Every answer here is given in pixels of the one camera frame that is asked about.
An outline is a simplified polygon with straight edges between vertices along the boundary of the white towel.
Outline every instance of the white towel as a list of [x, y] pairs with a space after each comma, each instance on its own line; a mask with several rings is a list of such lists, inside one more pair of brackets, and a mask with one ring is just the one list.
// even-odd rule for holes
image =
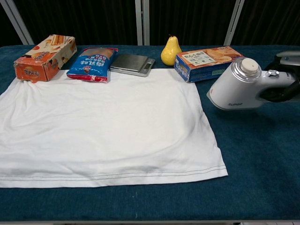
[[0, 187], [162, 184], [226, 176], [195, 84], [174, 69], [109, 83], [14, 79], [0, 96]]

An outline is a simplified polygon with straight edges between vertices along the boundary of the table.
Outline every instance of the table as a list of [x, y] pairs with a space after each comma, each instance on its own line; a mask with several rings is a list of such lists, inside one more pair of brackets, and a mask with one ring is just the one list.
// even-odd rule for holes
[[[0, 48], [0, 93], [15, 77], [13, 61], [31, 47]], [[78, 52], [85, 47], [79, 46]], [[163, 46], [114, 47], [120, 53], [154, 58], [154, 68], [168, 68], [160, 59]], [[208, 47], [182, 46], [182, 50]], [[233, 48], [264, 68], [279, 51], [300, 46]], [[300, 220], [300, 102], [221, 111], [206, 97], [214, 81], [196, 86], [229, 176], [163, 185], [0, 188], [0, 221]]]

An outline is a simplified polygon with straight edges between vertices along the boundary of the product image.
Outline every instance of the product image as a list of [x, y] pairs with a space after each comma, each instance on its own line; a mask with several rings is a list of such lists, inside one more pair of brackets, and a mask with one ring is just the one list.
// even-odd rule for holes
[[77, 51], [75, 38], [50, 35], [14, 62], [16, 77], [20, 80], [51, 80]]

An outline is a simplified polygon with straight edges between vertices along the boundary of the scale platform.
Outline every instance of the scale platform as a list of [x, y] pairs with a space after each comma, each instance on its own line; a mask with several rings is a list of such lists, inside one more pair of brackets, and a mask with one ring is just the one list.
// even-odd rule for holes
[[113, 72], [146, 77], [155, 60], [147, 56], [120, 54], [111, 64], [110, 70]]

